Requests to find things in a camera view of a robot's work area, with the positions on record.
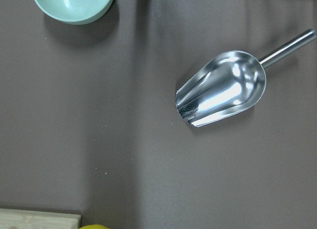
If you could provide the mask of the wooden cutting board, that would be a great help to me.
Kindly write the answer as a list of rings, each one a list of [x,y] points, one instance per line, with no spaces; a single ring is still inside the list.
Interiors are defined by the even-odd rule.
[[[1,229],[78,229],[81,215],[0,209]]]

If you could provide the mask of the yellow lemon near gripper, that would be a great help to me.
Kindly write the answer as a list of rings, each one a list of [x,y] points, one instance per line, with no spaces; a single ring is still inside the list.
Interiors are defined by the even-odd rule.
[[[86,226],[80,227],[79,229],[109,229],[109,228],[103,225],[93,224],[93,225],[86,225]]]

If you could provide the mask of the stainless steel scoop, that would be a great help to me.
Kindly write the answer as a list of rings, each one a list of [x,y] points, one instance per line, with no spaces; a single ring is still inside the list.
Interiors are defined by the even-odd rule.
[[[260,59],[241,50],[217,55],[176,91],[177,112],[202,127],[252,108],[265,92],[265,69],[316,38],[308,29]]]

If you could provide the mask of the mint green bowl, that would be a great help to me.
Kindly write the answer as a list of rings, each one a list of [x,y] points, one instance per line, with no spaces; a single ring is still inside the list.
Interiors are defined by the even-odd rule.
[[[34,0],[49,17],[71,25],[85,25],[100,19],[113,0]]]

